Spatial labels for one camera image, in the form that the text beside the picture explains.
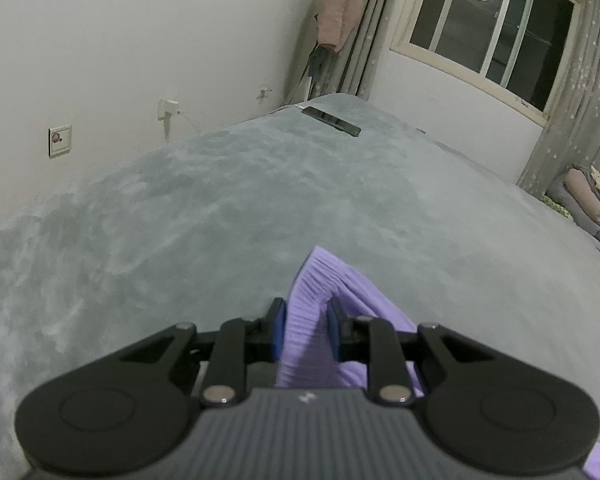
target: beige curtain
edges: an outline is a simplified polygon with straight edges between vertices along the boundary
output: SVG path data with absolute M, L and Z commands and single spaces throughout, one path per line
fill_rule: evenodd
M 586 0 L 564 89 L 518 185 L 540 197 L 574 163 L 600 170 L 600 0 Z
M 369 96 L 394 0 L 364 0 L 360 24 L 336 54 L 324 49 L 320 70 L 313 74 L 309 98 L 334 92 Z

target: metal pivot screw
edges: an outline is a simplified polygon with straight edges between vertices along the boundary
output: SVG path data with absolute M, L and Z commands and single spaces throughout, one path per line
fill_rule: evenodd
M 212 402 L 213 404 L 226 404 L 235 397 L 235 390 L 231 386 L 218 384 L 216 386 L 209 386 L 202 392 L 202 397 L 207 402 Z
M 380 389 L 380 398 L 385 402 L 400 404 L 411 399 L 413 393 L 406 386 L 400 384 L 389 384 Z

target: fuzzy gray bedspread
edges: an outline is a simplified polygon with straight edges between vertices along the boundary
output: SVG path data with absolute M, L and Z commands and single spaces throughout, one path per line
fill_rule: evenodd
M 149 153 L 0 229 L 0 479 L 42 381 L 180 320 L 214 330 L 286 296 L 321 245 L 416 322 L 574 381 L 600 407 L 600 252 L 519 188 L 347 95 Z

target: black phone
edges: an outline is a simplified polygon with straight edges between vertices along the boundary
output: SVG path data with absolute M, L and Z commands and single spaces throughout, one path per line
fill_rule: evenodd
M 323 123 L 328 124 L 329 126 L 333 126 L 337 130 L 349 134 L 351 137 L 357 137 L 360 134 L 361 130 L 355 124 L 347 123 L 347 121 L 343 121 L 342 119 L 328 114 L 327 112 L 318 110 L 318 108 L 308 106 L 307 108 L 302 110 L 302 113 L 307 114 L 315 119 L 318 119 L 319 121 L 322 121 Z

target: purple towel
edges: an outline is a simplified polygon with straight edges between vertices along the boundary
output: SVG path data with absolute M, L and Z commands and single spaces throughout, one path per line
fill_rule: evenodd
M 347 315 L 389 320 L 396 330 L 416 332 L 416 324 L 360 274 L 333 254 L 316 247 L 305 261 L 291 288 L 286 314 L 285 344 L 276 386 L 282 388 L 364 388 L 366 367 L 338 364 L 331 356 L 326 305 L 336 296 Z M 421 389 L 413 366 L 408 364 L 416 390 Z M 584 471 L 600 480 L 600 443 L 589 455 Z

